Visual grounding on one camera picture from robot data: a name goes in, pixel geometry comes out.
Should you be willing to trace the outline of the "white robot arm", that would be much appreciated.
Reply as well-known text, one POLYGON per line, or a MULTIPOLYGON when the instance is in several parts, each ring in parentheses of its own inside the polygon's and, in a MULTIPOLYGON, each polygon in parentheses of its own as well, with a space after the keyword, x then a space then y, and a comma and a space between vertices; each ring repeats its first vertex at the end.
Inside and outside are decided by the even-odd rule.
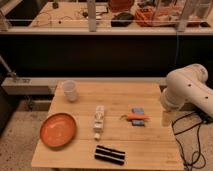
POLYGON ((166 111, 178 111, 192 103, 213 119, 213 89, 206 85, 208 71, 201 64, 175 69, 166 76, 167 87, 160 100, 166 111))

